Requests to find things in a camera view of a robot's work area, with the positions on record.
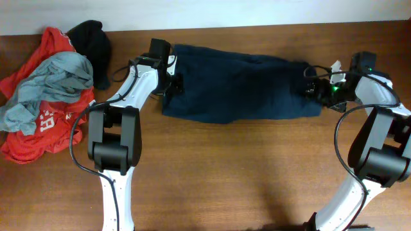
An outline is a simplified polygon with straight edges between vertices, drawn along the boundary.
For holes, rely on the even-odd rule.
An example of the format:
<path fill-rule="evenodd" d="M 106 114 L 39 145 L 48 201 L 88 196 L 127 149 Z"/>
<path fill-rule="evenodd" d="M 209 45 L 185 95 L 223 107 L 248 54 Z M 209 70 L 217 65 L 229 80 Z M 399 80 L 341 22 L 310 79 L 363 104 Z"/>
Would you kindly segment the navy blue shorts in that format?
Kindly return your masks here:
<path fill-rule="evenodd" d="M 165 116 L 227 124 L 240 119 L 317 117 L 322 106 L 304 96 L 306 62 L 275 56 L 175 46 L 181 94 L 164 96 Z"/>

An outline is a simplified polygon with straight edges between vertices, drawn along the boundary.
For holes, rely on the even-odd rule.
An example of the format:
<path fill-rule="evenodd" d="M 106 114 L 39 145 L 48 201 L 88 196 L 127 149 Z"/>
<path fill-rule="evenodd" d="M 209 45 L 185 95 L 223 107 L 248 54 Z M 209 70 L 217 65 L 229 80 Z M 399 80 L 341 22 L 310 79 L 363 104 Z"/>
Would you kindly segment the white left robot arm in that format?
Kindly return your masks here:
<path fill-rule="evenodd" d="M 134 230 L 131 184 L 142 152 L 140 111 L 151 94 L 171 85 L 177 57 L 169 42 L 153 38 L 149 51 L 125 66 L 111 98 L 89 107 L 88 156 L 103 191 L 103 229 Z"/>

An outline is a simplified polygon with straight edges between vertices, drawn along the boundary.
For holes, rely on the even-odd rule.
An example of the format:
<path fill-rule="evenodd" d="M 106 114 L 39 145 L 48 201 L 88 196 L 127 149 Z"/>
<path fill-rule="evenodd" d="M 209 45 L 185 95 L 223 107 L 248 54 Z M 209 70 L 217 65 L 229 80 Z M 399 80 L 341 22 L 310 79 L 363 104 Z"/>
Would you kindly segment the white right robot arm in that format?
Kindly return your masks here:
<path fill-rule="evenodd" d="M 410 177 L 410 110 L 402 104 L 387 73 L 376 70 L 376 54 L 362 51 L 343 71 L 336 61 L 325 74 L 304 70 L 305 94 L 340 112 L 333 134 L 335 153 L 347 177 L 331 201 L 315 212 L 303 230 L 352 230 L 355 219 L 377 195 Z M 367 119 L 344 160 L 338 133 L 349 114 L 365 110 Z"/>

